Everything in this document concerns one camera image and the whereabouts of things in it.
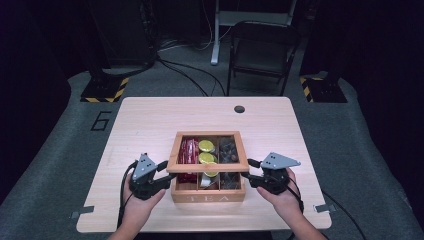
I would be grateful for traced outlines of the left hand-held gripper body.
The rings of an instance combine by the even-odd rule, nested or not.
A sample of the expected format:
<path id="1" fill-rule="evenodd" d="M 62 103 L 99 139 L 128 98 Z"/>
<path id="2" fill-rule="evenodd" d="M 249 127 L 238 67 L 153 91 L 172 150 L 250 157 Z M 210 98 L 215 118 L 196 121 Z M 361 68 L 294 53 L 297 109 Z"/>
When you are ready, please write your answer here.
<path id="1" fill-rule="evenodd" d="M 129 183 L 129 189 L 135 197 L 147 200 L 160 191 L 154 186 L 157 165 L 147 154 L 140 156 Z"/>

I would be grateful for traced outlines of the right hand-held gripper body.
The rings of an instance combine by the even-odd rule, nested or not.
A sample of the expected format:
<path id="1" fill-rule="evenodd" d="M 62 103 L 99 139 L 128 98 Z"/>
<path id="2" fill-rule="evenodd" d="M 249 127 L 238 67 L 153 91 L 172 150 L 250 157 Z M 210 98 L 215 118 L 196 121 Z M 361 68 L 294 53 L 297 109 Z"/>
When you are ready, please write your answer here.
<path id="1" fill-rule="evenodd" d="M 259 164 L 263 174 L 259 177 L 257 185 L 274 195 L 278 195 L 287 189 L 289 183 L 287 169 L 300 165 L 301 162 L 298 160 L 271 152 Z"/>

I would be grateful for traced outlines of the wooden tea box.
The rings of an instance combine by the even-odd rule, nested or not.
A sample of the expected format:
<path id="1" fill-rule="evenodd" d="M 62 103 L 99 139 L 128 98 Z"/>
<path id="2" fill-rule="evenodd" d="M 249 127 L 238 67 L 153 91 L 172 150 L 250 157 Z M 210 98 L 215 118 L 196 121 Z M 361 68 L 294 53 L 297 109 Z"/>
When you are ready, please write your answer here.
<path id="1" fill-rule="evenodd" d="M 185 138 L 197 137 L 198 141 L 210 140 L 215 145 L 215 156 L 217 164 L 179 164 L 178 156 L 181 142 Z M 238 153 L 238 162 L 233 164 L 219 163 L 219 144 L 220 140 L 230 137 L 235 141 Z M 241 135 L 238 131 L 181 131 L 176 134 L 174 144 L 170 153 L 167 166 L 168 173 L 176 174 L 176 178 L 171 182 L 171 196 L 175 203 L 209 203 L 209 202 L 242 202 L 245 198 L 246 190 L 242 172 L 248 172 L 249 166 L 244 150 Z M 201 176 L 204 172 L 219 172 L 216 177 L 211 178 L 211 184 L 202 188 L 200 186 Z M 220 186 L 221 172 L 237 172 L 239 174 L 240 188 L 236 190 L 224 190 Z M 197 181 L 195 183 L 179 183 L 179 173 L 196 173 Z"/>

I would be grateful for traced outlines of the person's right hand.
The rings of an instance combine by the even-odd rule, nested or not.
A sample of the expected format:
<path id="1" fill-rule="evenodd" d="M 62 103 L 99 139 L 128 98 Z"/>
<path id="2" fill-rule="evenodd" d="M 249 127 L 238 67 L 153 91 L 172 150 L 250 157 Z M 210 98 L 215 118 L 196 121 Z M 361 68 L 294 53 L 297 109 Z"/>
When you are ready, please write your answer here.
<path id="1" fill-rule="evenodd" d="M 262 187 L 257 188 L 257 192 L 267 200 L 275 209 L 277 214 L 290 227 L 300 224 L 304 219 L 304 215 L 300 209 L 298 197 L 299 190 L 296 187 L 296 177 L 291 169 L 287 170 L 290 182 L 288 187 L 292 190 L 286 190 L 279 195 L 274 195 Z"/>

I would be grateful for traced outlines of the person's left hand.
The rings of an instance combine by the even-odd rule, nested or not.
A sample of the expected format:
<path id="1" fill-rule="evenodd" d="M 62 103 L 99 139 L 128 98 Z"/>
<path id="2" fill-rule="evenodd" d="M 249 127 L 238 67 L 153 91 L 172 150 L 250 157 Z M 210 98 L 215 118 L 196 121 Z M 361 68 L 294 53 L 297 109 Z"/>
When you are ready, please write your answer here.
<path id="1" fill-rule="evenodd" d="M 153 208 L 160 202 L 165 193 L 165 190 L 160 190 L 148 200 L 141 200 L 132 195 L 129 184 L 126 183 L 123 194 L 125 207 L 120 229 L 125 233 L 139 233 L 146 224 Z"/>

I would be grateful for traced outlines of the dark tea bags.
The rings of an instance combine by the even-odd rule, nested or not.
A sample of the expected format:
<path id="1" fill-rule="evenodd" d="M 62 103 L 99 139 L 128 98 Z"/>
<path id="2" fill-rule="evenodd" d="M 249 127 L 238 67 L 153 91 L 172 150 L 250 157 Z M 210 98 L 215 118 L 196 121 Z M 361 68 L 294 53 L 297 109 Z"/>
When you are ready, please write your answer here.
<path id="1" fill-rule="evenodd" d="M 230 137 L 220 140 L 219 144 L 219 163 L 233 164 L 239 160 L 235 141 Z M 224 190 L 236 190 L 240 188 L 240 177 L 237 172 L 221 172 L 220 186 Z"/>

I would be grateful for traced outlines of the red tea packets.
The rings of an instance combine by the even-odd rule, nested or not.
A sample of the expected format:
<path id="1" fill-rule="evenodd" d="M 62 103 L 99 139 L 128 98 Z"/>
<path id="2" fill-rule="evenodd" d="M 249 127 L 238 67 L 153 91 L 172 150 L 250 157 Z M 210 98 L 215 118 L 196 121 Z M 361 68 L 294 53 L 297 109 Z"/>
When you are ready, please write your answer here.
<path id="1" fill-rule="evenodd" d="M 198 163 L 198 138 L 185 138 L 181 142 L 178 163 L 187 165 L 187 164 L 197 164 Z M 179 173 L 178 176 L 179 183 L 195 183 L 197 181 L 196 173 Z"/>

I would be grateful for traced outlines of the yellow-green round capsule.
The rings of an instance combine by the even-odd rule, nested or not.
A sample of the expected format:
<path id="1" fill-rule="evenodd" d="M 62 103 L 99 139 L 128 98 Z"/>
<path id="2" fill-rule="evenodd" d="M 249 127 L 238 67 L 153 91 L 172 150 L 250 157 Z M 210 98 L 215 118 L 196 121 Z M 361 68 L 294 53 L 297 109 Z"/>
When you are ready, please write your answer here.
<path id="1" fill-rule="evenodd" d="M 206 139 L 201 140 L 198 143 L 198 147 L 199 147 L 199 150 L 202 152 L 212 153 L 215 151 L 215 145 L 213 144 L 213 142 Z"/>
<path id="2" fill-rule="evenodd" d="M 202 164 L 212 164 L 215 162 L 215 156 L 208 152 L 202 152 L 198 156 L 199 162 Z"/>
<path id="3" fill-rule="evenodd" d="M 204 172 L 204 174 L 210 178 L 212 177 L 216 177 L 218 175 L 219 172 Z"/>

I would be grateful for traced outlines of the grey tape strip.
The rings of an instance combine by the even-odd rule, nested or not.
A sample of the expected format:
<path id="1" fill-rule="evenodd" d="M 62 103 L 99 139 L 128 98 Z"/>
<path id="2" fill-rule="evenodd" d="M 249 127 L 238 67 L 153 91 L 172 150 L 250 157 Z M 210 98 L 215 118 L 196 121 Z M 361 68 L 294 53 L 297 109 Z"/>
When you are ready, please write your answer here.
<path id="1" fill-rule="evenodd" d="M 317 213 L 324 213 L 324 212 L 331 213 L 331 212 L 335 212 L 337 210 L 337 208 L 332 204 L 314 205 L 313 209 Z"/>
<path id="2" fill-rule="evenodd" d="M 87 213 L 92 213 L 94 211 L 94 206 L 84 206 L 81 207 L 78 210 L 73 211 L 69 218 L 70 219 L 78 219 L 81 215 L 83 214 L 87 214 Z"/>

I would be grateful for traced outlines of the person's dark clothing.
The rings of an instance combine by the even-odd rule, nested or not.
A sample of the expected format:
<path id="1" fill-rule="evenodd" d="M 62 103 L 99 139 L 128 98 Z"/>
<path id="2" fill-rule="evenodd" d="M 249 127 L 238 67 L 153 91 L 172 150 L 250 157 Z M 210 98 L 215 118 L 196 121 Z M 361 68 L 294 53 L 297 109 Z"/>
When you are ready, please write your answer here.
<path id="1" fill-rule="evenodd" d="M 134 240 L 273 240 L 270 231 L 211 233 L 139 233 Z"/>

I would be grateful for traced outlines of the black yellow striped stand base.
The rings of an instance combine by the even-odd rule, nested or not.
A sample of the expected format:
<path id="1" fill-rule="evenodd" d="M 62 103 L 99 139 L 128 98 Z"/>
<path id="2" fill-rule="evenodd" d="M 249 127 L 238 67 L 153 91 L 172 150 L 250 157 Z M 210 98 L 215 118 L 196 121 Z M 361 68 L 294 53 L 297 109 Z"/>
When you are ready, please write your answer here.
<path id="1" fill-rule="evenodd" d="M 308 102 L 313 103 L 346 103 L 347 99 L 337 83 L 325 78 L 300 77 L 301 86 Z"/>
<path id="2" fill-rule="evenodd" d="M 128 78 L 109 80 L 105 85 L 90 80 L 80 96 L 81 102 L 117 102 L 124 93 Z"/>

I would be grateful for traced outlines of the black folding chair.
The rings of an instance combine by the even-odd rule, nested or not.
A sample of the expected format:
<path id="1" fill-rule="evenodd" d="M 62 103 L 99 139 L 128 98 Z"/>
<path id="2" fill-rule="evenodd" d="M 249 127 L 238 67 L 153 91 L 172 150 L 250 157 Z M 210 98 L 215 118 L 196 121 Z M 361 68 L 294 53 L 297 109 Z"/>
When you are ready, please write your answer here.
<path id="1" fill-rule="evenodd" d="M 276 78 L 279 95 L 284 94 L 296 51 L 298 30 L 286 24 L 241 21 L 232 27 L 226 95 L 238 72 Z"/>

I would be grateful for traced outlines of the white metal stand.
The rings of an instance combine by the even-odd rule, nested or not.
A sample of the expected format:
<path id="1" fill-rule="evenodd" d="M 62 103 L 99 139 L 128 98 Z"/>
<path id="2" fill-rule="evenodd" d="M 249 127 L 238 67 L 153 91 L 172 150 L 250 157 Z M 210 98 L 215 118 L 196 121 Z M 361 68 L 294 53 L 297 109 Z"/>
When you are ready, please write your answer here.
<path id="1" fill-rule="evenodd" d="M 246 12 L 246 11 L 224 11 L 220 9 L 220 0 L 215 0 L 215 26 L 214 26 L 214 40 L 213 50 L 210 63 L 215 66 L 219 62 L 220 52 L 220 27 L 232 27 L 241 21 L 263 21 L 271 23 L 279 23 L 290 25 L 292 23 L 294 12 L 297 5 L 297 0 L 289 0 L 290 6 L 287 12 L 283 13 L 266 13 L 266 12 Z"/>

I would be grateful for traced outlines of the black equipment cabinet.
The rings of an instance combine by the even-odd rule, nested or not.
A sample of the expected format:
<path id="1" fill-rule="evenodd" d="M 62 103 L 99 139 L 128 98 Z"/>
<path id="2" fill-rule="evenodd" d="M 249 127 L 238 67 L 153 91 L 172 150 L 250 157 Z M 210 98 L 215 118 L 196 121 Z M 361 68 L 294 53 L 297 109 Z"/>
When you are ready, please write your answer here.
<path id="1" fill-rule="evenodd" d="M 111 66 L 154 64 L 158 26 L 151 0 L 88 0 L 88 6 Z"/>

